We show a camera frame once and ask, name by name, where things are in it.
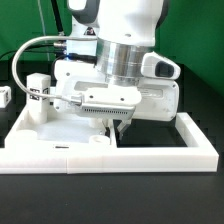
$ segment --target white plastic housing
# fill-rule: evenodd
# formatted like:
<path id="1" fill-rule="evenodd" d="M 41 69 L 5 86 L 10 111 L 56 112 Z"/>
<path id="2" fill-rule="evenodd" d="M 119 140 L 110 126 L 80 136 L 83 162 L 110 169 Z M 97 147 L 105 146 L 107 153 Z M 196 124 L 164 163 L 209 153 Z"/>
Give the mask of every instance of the white plastic housing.
<path id="1" fill-rule="evenodd" d="M 80 24 L 77 20 L 73 17 L 72 18 L 72 33 L 70 34 L 71 37 L 78 37 L 78 38 L 96 38 L 95 36 L 86 36 L 85 32 L 87 30 L 87 26 Z M 99 33 L 98 28 L 94 28 L 94 32 L 96 36 Z M 67 54 L 69 53 L 77 53 L 81 55 L 95 55 L 96 54 L 96 45 L 97 41 L 67 41 Z"/>
<path id="2" fill-rule="evenodd" d="M 174 74 L 171 78 L 157 77 L 155 75 L 156 65 L 159 62 L 167 63 L 174 68 Z M 162 57 L 155 52 L 151 52 L 151 53 L 145 54 L 143 57 L 141 73 L 143 76 L 149 77 L 149 78 L 157 78 L 157 79 L 161 78 L 161 79 L 175 80 L 180 76 L 180 67 L 177 64 L 175 64 L 173 61 L 171 61 L 170 59 Z"/>
<path id="3" fill-rule="evenodd" d="M 0 87 L 0 108 L 5 108 L 11 101 L 11 88 L 9 86 Z"/>
<path id="4" fill-rule="evenodd" d="M 134 46 L 154 46 L 163 0 L 101 0 L 99 38 Z"/>
<path id="5" fill-rule="evenodd" d="M 142 101 L 134 119 L 170 121 L 176 116 L 179 87 L 173 80 L 141 78 L 138 85 Z"/>
<path id="6" fill-rule="evenodd" d="M 1 174 L 217 170 L 219 155 L 186 113 L 177 114 L 176 128 L 187 147 L 143 148 L 117 148 L 111 122 L 109 142 L 89 133 L 86 118 L 50 110 L 51 122 L 33 126 L 27 114 L 24 108 L 0 150 Z"/>

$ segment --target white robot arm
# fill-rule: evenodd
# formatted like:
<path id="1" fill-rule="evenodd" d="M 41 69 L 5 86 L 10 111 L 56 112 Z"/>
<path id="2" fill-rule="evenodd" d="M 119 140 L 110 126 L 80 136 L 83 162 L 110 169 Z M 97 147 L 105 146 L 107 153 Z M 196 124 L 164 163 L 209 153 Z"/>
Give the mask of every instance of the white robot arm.
<path id="1" fill-rule="evenodd" d="M 96 50 L 97 64 L 96 69 L 91 70 L 84 63 L 56 63 L 55 75 L 59 81 L 57 93 L 66 95 L 75 89 L 76 94 L 81 93 L 84 96 L 83 105 L 76 109 L 56 100 L 55 108 L 58 112 L 124 120 L 125 117 L 120 115 L 126 107 L 125 114 L 129 116 L 125 120 L 173 119 L 179 98 L 179 88 L 174 80 L 179 77 L 180 68 L 171 60 L 152 51 L 155 45 L 155 29 L 159 21 L 164 19 L 167 5 L 168 0 L 133 0 L 128 4 L 127 1 L 119 0 L 68 0 L 68 7 L 76 21 L 75 29 L 82 27 L 81 35 L 85 35 L 83 25 L 86 25 L 86 29 L 92 26 L 97 30 L 98 40 L 95 46 L 91 46 L 92 52 Z M 74 31 L 72 35 L 80 37 Z M 81 48 L 82 45 L 77 44 L 76 49 Z M 80 86 L 77 80 L 83 79 L 85 83 L 82 86 L 85 88 L 80 90 L 76 88 Z M 130 105 L 131 99 L 138 100 Z"/>

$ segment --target green wall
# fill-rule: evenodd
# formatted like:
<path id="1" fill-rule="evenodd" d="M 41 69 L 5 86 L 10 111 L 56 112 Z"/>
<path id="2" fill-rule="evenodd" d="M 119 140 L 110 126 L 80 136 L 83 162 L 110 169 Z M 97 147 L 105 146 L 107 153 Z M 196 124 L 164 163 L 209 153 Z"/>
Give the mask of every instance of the green wall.
<path id="1" fill-rule="evenodd" d="M 224 96 L 224 1 L 171 0 L 157 49 Z"/>
<path id="2" fill-rule="evenodd" d="M 66 35 L 71 32 L 71 15 L 65 0 L 58 0 Z M 57 35 L 50 0 L 41 0 L 47 35 Z M 42 36 L 42 25 L 37 0 L 0 0 L 0 54 L 18 49 L 29 39 Z M 24 60 L 46 60 L 43 54 L 25 54 Z"/>
<path id="3" fill-rule="evenodd" d="M 56 35 L 50 0 L 41 0 L 46 31 Z M 58 0 L 66 34 L 71 18 L 66 0 Z M 224 96 L 224 1 L 171 0 L 169 15 L 157 30 L 156 51 L 188 66 Z M 42 35 L 37 0 L 0 1 L 0 54 Z M 25 60 L 46 55 L 25 54 Z"/>

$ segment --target silver flange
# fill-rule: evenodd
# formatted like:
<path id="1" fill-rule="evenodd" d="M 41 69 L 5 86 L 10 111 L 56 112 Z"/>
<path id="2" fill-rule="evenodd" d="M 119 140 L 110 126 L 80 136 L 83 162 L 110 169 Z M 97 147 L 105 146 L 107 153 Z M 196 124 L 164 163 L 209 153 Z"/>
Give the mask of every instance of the silver flange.
<path id="1" fill-rule="evenodd" d="M 143 56 L 149 47 L 97 41 L 97 69 L 106 75 L 108 84 L 136 86 L 141 75 Z"/>

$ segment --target black table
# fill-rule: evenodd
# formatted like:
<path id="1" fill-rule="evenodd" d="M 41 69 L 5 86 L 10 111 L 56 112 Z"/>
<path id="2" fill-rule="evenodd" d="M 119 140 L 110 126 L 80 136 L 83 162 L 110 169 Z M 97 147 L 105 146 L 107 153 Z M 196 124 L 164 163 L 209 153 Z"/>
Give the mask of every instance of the black table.
<path id="1" fill-rule="evenodd" d="M 13 89 L 12 102 L 0 111 L 2 147 L 25 104 L 25 94 L 14 85 L 8 62 L 0 63 L 0 71 L 1 86 Z M 49 73 L 50 64 L 21 63 L 20 71 L 25 81 L 29 73 Z M 224 223 L 224 100 L 185 66 L 178 83 L 178 111 L 188 112 L 218 151 L 216 173 L 0 175 L 0 223 Z M 152 125 L 161 127 L 135 121 L 120 146 L 157 144 L 142 137 L 142 128 L 150 132 Z M 172 125 L 167 127 L 174 136 Z M 134 140 L 128 137 L 133 129 L 138 133 Z M 182 144 L 175 136 L 168 137 L 167 144 Z"/>

